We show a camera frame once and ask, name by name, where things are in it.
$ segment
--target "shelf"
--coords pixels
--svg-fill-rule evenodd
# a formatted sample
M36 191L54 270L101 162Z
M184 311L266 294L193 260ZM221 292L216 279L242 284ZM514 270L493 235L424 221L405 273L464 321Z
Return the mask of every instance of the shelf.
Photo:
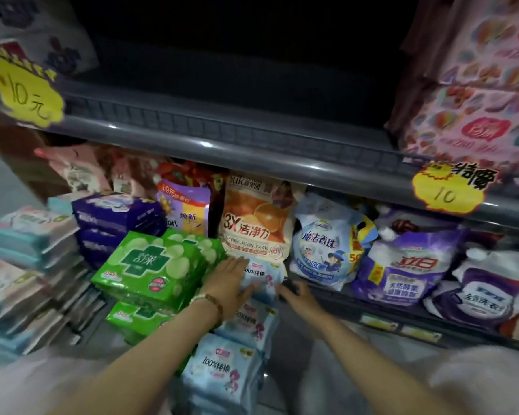
M428 337L431 333L436 334L432 336L434 340L423 342L443 348L500 345L519 351L519 341L517 340L508 338L499 332L472 328L460 323L439 319L427 312L422 305L404 308L360 300L314 284L310 284L310 289L321 306L340 319L364 324L372 328L377 328L378 320L387 321L388 328L382 330L423 341L421 337L413 336L415 329L420 329L426 331L429 334ZM404 327L406 327L406 332L413 331L413 334L403 333Z
M424 208L411 179L427 159L404 163L382 130L91 83L61 91L51 132ZM468 217L519 229L519 187L492 186Z

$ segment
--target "shelf label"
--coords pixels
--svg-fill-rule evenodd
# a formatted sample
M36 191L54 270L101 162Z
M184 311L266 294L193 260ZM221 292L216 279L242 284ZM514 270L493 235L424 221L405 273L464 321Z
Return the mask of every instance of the shelf label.
M388 332L394 332L396 329L398 329L399 325L399 323L386 319L376 318L375 316L367 313L363 313L361 315L360 323L363 323L364 325L370 326L372 328L386 330Z
M413 191L428 210L468 214L484 202L485 190L499 174L478 163L432 161L413 177Z
M413 326L409 325L404 325L400 333L421 339L422 341L433 342L434 344L436 344L442 338L442 334L439 334L438 332L431 332L425 329L414 328Z
M63 119L65 103L50 85L57 73L0 46L0 98L5 112L16 120L41 128Z

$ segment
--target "orange package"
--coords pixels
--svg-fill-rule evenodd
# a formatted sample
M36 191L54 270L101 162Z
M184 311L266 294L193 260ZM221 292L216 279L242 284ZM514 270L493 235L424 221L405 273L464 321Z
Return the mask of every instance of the orange package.
M245 252L272 262L286 259L294 212L304 192L305 185L232 171L219 224L219 238L227 252Z

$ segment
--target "yellow price tag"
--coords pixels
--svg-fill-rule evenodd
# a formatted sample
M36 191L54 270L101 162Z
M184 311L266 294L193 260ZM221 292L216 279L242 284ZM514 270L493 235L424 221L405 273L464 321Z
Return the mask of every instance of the yellow price tag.
M62 121L65 103L50 85L56 75L0 46L0 97L12 118L42 128Z
M499 171L477 163L433 161L413 177L415 196L428 210L454 214L473 212L485 199L485 190L498 180Z

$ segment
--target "green cross logo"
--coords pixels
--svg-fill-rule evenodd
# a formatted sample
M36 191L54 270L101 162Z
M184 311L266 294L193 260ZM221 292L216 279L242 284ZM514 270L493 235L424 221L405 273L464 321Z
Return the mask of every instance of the green cross logo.
M145 250L132 250L121 261L127 265L124 271L127 275L141 277L146 271L159 272L169 260L169 257L163 256L163 247L148 246Z

